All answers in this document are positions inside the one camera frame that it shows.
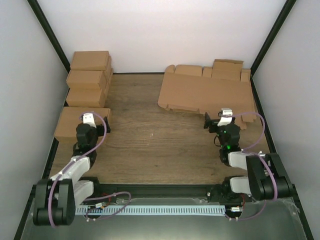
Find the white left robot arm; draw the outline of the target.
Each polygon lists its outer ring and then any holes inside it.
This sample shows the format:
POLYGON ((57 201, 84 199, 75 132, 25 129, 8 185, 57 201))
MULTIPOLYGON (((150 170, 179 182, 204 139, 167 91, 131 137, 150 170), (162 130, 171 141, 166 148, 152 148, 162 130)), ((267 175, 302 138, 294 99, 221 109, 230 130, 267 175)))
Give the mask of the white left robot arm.
POLYGON ((85 112, 76 127, 76 142, 70 161, 57 174, 39 180, 35 188, 33 224, 36 226, 69 226, 76 208, 86 198, 97 202, 102 189, 82 176, 94 165, 97 148, 103 143, 111 128, 108 118, 95 112, 85 112))

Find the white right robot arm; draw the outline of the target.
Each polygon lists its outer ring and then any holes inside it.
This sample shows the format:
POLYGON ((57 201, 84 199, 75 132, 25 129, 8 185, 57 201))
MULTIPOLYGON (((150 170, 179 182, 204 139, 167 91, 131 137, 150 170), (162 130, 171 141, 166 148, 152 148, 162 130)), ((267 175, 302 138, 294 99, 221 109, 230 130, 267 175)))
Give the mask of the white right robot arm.
POLYGON ((204 128, 216 134, 221 162, 247 172, 247 176, 233 176, 228 180, 229 184, 222 188, 223 198, 232 202, 240 194, 258 201, 290 197, 294 187, 280 156, 277 153, 249 152, 251 147, 241 148, 241 128, 235 123, 236 115, 230 108, 223 108, 218 116, 219 119, 212 119, 205 113, 204 128))

